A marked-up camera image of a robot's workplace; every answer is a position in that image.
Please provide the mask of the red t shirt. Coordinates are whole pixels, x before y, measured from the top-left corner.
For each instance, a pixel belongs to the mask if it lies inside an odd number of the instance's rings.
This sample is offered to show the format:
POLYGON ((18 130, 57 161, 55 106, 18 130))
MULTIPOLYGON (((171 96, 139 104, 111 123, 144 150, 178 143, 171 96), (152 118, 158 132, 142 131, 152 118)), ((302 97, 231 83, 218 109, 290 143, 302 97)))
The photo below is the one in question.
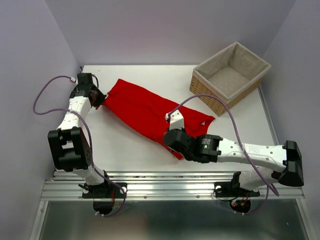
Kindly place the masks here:
MULTIPOLYGON (((178 160, 183 159, 182 155, 173 152, 164 145, 164 135, 170 125, 166 121, 165 115, 178 106, 176 102, 136 84, 118 79, 107 93, 102 106, 110 110, 134 131, 162 146, 178 160)), ((179 111, 184 118, 186 133, 192 136, 206 134, 210 124, 215 120, 213 116, 185 106, 180 107, 179 111)), ((196 147, 196 156, 199 157, 200 163, 208 163, 210 158, 200 156, 198 143, 196 147)))

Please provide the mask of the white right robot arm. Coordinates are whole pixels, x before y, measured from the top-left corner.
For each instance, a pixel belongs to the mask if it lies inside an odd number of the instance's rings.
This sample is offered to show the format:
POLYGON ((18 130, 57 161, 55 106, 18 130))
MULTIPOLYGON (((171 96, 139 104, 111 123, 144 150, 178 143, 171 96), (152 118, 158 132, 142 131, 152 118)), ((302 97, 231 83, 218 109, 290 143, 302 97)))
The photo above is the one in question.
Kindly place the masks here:
POLYGON ((172 129, 164 135, 163 141, 187 161, 250 164, 253 170, 233 175, 230 189, 235 195, 273 183, 287 187, 304 185, 302 154, 292 140, 283 145, 264 146, 237 143, 218 135, 192 137, 182 129, 172 129))

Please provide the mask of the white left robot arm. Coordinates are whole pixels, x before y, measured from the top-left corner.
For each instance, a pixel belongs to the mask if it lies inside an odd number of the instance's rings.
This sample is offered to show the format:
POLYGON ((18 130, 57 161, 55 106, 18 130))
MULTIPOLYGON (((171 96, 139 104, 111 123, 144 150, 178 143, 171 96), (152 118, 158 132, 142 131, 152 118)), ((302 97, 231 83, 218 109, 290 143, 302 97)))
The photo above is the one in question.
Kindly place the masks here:
POLYGON ((70 94, 69 106, 62 123, 49 131, 47 138, 54 166, 57 170, 72 172, 81 177, 82 189, 106 197, 111 193, 111 184, 105 180, 105 171, 94 166, 90 140, 86 139, 83 120, 92 107, 99 107, 105 100, 93 83, 78 84, 70 94))

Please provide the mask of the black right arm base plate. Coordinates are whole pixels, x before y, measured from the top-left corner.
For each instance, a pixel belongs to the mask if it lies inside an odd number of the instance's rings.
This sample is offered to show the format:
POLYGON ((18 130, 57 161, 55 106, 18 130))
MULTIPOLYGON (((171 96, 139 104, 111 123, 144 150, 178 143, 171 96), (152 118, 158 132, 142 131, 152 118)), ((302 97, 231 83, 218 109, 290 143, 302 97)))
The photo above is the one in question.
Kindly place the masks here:
POLYGON ((259 197, 259 191, 240 187, 240 174, 240 171, 234 173, 230 181, 216 181, 214 183, 215 196, 217 198, 259 197))

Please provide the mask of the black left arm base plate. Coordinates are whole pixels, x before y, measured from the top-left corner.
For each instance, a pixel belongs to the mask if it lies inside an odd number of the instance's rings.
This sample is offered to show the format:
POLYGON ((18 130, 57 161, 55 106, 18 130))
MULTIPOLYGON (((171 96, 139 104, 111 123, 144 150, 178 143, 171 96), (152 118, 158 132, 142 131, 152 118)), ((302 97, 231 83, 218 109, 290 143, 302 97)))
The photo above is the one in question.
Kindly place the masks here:
POLYGON ((127 197, 126 193, 123 193, 122 189, 109 183, 102 183, 99 185, 87 185, 78 184, 82 189, 83 199, 125 199, 127 197))

